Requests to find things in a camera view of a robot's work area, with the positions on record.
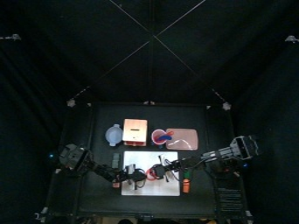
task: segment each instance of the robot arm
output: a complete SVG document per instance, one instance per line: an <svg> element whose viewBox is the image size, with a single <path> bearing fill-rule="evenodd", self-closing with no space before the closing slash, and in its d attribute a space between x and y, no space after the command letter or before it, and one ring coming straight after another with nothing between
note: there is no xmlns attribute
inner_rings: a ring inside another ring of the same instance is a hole
<svg viewBox="0 0 299 224"><path fill-rule="evenodd" d="M168 171L185 171L186 169L193 169L198 167L198 165L204 165L216 160L246 160L254 155L257 155L254 138L252 136L238 136L233 138L229 147L205 152L200 157L188 157L173 160L172 162L166 161L166 164L162 164L160 159L160 164L154 164L149 171L156 179L162 179L164 174ZM120 183L126 180L133 180L136 183L146 178L145 172L141 169L137 169L133 164L128 165L124 170L117 170L104 164L97 164L92 159L90 151L74 144L68 144L62 148L60 153L60 163L76 172L93 171L112 183Z"/></svg>

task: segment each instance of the red object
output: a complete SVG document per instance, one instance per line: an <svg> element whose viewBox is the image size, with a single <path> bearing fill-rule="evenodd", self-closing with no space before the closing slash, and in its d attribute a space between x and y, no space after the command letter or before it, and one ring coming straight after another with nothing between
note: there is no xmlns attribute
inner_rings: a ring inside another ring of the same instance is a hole
<svg viewBox="0 0 299 224"><path fill-rule="evenodd" d="M181 191L188 193L190 190L190 181L185 178L181 183Z"/></svg>

